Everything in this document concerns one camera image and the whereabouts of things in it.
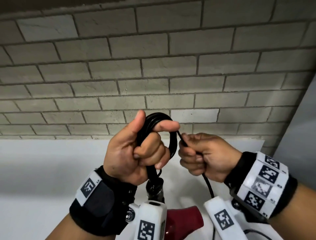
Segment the black wire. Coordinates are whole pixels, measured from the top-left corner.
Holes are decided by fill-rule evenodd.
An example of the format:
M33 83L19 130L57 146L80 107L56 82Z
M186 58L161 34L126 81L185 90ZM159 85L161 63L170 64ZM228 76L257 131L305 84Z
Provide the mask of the black wire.
M146 117L145 123L142 127L142 129L137 133L137 145L140 146L142 144L142 142L145 140L145 138L152 132L153 128L156 126L157 123L161 122L162 120L172 120L170 116L168 116L165 113L162 112L155 112L152 113L150 115L148 115ZM188 145L186 144L186 142L183 140L181 134L179 131L176 132L170 132L170 143L169 143L169 151L170 151L170 159L175 155L176 151L177 151L177 147L178 147L178 140L177 140L177 134L179 135L181 141L182 141L182 145L187 147ZM154 165L152 166L147 166L147 175L149 180L155 180L156 178L158 178L161 174L161 170L159 171L159 173L157 174L156 168ZM209 189L209 192L211 194L211 198L214 198L214 192L212 189L212 186L208 180L208 178L205 176L205 174L202 174L207 188ZM213 224L213 237L212 240L215 239L215 225Z
M255 232L255 233L257 233L257 234L260 234L261 236L264 236L266 239L268 239L268 240L272 240L270 237L268 237L267 235L265 235L264 233L262 233L262 232L260 232L260 231L257 231L257 230L254 230L254 229L246 229L246 230L244 230L244 233L245 234L248 234L248 233L250 233L250 232Z

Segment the dark red surface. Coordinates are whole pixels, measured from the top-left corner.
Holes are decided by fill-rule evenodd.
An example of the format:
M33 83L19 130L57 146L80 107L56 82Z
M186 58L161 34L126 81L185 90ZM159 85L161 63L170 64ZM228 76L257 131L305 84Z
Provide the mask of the dark red surface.
M204 226L199 209L168 209L165 240L184 240L190 233Z

